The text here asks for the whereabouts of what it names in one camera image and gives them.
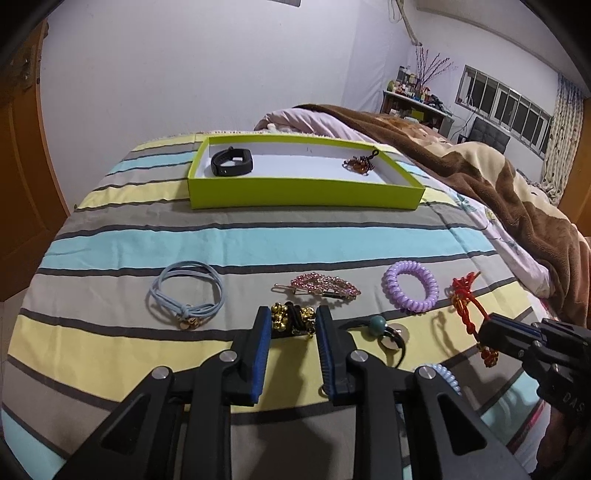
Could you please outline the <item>green shallow cardboard box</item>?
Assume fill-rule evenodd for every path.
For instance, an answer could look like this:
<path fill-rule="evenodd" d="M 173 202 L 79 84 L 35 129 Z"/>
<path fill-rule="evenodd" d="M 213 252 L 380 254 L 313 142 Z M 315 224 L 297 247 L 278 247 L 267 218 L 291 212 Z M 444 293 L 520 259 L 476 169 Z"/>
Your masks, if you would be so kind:
<path fill-rule="evenodd" d="M 253 170 L 216 177 L 211 157 L 249 149 Z M 426 187 L 372 144 L 291 134 L 207 135 L 186 177 L 194 209 L 318 206 L 415 210 Z"/>

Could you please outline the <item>dark padded chair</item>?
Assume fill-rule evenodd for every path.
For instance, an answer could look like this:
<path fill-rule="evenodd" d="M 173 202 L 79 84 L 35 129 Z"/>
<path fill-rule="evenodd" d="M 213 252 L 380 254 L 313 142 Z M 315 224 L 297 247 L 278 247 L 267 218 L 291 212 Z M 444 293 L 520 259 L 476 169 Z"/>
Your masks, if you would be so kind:
<path fill-rule="evenodd" d="M 480 142 L 492 147 L 504 154 L 509 143 L 510 136 L 493 124 L 477 117 L 467 137 L 467 141 Z"/>

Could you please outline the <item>striped bed sheet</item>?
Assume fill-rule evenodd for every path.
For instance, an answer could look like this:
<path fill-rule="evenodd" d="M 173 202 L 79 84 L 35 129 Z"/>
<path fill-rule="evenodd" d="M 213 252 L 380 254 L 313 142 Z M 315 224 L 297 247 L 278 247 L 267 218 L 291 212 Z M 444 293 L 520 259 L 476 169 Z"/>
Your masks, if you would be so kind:
<path fill-rule="evenodd" d="M 413 369 L 441 363 L 463 397 L 514 453 L 542 402 L 520 364 L 487 368 L 446 294 L 422 315 L 401 311 L 383 278 L 402 260 L 423 263 L 442 290 L 468 273 L 483 312 L 537 318 L 539 301 L 483 231 L 397 150 L 425 187 L 415 210 L 263 207 L 197 210 L 186 177 L 201 135 L 143 144 L 103 178 L 44 254 L 16 319 L 4 373 L 4 438 L 33 479 L 52 478 L 154 367 L 184 370 L 226 349 L 273 292 L 308 272 L 362 291 L 329 301 L 335 320 L 381 315 L 409 331 Z"/>

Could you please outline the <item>brown fleece blanket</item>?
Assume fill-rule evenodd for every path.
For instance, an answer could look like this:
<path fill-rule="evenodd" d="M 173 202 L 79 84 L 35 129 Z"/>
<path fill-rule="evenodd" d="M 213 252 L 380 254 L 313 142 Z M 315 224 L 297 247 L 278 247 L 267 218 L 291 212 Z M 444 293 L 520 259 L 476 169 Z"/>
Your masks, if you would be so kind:
<path fill-rule="evenodd" d="M 433 130 L 386 114 L 334 105 L 303 104 L 329 114 L 373 140 L 397 148 L 457 192 L 488 206 L 504 229 L 538 263 L 554 285 L 549 303 L 565 322 L 590 326 L 590 246 L 558 208 L 533 194 L 511 162 L 481 142 L 451 145 Z"/>

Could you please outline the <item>cluttered wall shelf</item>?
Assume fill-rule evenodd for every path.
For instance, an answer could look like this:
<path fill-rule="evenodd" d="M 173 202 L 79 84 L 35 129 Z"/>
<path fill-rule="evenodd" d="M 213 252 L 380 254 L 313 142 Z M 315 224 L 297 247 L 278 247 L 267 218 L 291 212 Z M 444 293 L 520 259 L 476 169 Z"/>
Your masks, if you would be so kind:
<path fill-rule="evenodd" d="M 382 114 L 410 117 L 448 137 L 454 123 L 453 114 L 444 103 L 423 86 L 408 66 L 400 66 L 397 77 L 390 80 L 383 91 Z"/>

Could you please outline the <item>orange wooden door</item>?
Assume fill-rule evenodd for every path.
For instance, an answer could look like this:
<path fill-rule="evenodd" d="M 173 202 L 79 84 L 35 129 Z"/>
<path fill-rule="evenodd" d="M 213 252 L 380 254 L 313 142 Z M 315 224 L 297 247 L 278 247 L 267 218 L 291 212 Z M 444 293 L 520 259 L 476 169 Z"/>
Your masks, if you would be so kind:
<path fill-rule="evenodd" d="M 48 22 L 1 69 L 1 299 L 26 289 L 69 216 L 50 158 L 41 108 Z"/>

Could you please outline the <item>patterned curtain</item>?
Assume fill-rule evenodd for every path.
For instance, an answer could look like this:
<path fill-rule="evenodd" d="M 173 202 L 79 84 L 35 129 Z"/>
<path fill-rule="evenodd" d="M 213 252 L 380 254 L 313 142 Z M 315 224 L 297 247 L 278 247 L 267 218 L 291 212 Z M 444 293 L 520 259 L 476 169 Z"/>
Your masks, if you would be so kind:
<path fill-rule="evenodd" d="M 541 177 L 541 189 L 557 206 L 567 187 L 584 120 L 583 92 L 561 73 Z"/>

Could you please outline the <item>barred window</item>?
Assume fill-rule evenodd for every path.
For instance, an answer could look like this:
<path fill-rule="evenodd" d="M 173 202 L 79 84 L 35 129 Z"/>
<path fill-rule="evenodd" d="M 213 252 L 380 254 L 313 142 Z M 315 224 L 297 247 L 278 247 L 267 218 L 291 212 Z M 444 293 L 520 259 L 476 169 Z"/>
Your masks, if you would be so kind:
<path fill-rule="evenodd" d="M 501 127 L 540 158 L 545 158 L 552 116 L 508 85 L 466 66 L 456 103 Z"/>

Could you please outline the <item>pink branch flower arrangement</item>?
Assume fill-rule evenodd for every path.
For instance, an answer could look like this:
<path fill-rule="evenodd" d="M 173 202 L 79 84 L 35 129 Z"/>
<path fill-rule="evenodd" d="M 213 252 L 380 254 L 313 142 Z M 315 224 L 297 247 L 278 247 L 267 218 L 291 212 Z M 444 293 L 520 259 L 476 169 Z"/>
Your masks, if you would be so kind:
<path fill-rule="evenodd" d="M 432 56 L 430 49 L 423 45 L 415 47 L 415 55 L 417 77 L 416 90 L 418 92 L 423 91 L 429 86 L 429 83 L 433 79 L 454 66 L 454 62 L 450 57 L 446 57 L 441 53 L 436 53 Z"/>

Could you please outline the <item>pink rhinestone hair clip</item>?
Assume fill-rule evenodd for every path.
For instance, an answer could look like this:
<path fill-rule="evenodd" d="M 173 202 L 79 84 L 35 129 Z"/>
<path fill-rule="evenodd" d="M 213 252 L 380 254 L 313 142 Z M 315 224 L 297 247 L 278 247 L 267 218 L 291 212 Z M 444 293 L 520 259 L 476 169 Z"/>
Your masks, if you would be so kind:
<path fill-rule="evenodd" d="M 293 295 L 311 295 L 322 298 L 353 301 L 362 295 L 362 291 L 353 283 L 339 276 L 330 276 L 318 272 L 308 272 L 291 279 L 287 285 L 274 284 L 273 292 L 287 292 Z"/>

